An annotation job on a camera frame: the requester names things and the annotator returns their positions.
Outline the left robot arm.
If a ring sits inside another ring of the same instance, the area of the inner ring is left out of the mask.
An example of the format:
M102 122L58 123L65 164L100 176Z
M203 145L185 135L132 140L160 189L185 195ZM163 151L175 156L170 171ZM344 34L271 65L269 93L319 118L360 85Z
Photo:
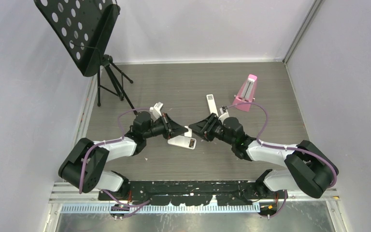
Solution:
M101 142L81 138L59 167L58 176L78 188L80 193L93 189L107 190L117 200L123 200L129 193L128 186L124 184L125 177L106 171L106 163L139 154L149 138L162 136L168 140L187 131L185 126L173 121L166 113L153 120L149 112L141 111L121 138Z

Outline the long white remote control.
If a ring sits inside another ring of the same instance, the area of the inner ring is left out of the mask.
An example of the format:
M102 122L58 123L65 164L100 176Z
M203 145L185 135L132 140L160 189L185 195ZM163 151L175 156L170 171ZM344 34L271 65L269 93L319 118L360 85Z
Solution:
M213 94L207 94L206 100L209 108L210 114L215 114L216 116L219 116L218 109L216 107L215 99Z

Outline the small remote battery cover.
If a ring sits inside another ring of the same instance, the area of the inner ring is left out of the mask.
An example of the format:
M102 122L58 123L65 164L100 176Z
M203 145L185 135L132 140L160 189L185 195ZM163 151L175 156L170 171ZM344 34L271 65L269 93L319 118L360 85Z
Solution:
M192 130L188 126L185 126L185 128L187 129L187 132L184 133L184 136L192 137Z

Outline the small white remote control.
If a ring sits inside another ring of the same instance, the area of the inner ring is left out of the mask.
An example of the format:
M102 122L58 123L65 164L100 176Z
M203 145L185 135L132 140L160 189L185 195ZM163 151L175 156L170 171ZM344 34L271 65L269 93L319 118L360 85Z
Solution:
M169 145L194 150L197 144L195 138L179 135L168 140Z

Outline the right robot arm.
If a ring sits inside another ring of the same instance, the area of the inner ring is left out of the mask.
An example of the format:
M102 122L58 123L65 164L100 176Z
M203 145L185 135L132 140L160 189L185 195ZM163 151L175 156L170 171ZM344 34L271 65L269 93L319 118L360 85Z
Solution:
M265 171L257 179L257 194L269 198L279 190L301 190L312 198L320 198L336 184L338 168L312 142L303 140L298 145L265 143L247 135L235 117L220 120L211 114L189 128L201 139L218 139L229 145L236 157L247 161L263 161L284 168Z

